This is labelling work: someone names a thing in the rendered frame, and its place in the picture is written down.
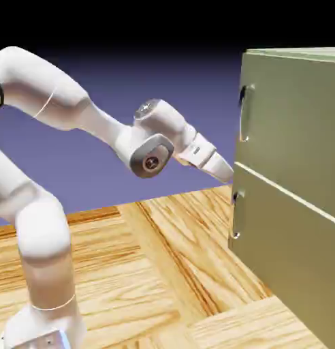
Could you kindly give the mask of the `olive green cabinet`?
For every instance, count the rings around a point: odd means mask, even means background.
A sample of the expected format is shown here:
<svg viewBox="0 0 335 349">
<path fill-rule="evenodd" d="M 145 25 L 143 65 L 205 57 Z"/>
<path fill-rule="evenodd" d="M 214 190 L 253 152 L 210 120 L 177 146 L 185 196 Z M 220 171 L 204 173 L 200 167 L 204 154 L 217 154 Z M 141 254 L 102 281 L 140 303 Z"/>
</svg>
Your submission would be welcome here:
<svg viewBox="0 0 335 349">
<path fill-rule="evenodd" d="M 229 246 L 335 349 L 335 48 L 246 51 Z"/>
</svg>

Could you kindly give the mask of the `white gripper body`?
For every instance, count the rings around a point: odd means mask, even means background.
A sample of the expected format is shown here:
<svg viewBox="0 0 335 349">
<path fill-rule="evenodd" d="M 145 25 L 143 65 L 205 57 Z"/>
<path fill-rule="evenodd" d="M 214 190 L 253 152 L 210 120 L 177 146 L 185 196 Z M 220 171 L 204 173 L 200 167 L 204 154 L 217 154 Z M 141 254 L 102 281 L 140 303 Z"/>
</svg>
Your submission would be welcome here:
<svg viewBox="0 0 335 349">
<path fill-rule="evenodd" d="M 215 151 L 203 165 L 202 170 L 222 183 L 229 183 L 233 179 L 233 168 Z"/>
</svg>

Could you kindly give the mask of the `olive cabinet door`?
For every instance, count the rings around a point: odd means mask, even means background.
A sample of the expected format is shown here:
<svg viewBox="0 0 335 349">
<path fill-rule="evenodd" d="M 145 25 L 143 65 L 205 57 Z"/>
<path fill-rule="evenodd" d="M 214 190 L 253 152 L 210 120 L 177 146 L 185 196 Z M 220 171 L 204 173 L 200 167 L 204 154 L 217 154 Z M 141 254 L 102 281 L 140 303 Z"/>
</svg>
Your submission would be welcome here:
<svg viewBox="0 0 335 349">
<path fill-rule="evenodd" d="M 335 217 L 240 162 L 245 221 L 232 251 L 329 348 L 335 349 Z"/>
<path fill-rule="evenodd" d="M 335 217 L 335 50 L 250 50 L 249 140 L 235 160 Z"/>
</svg>

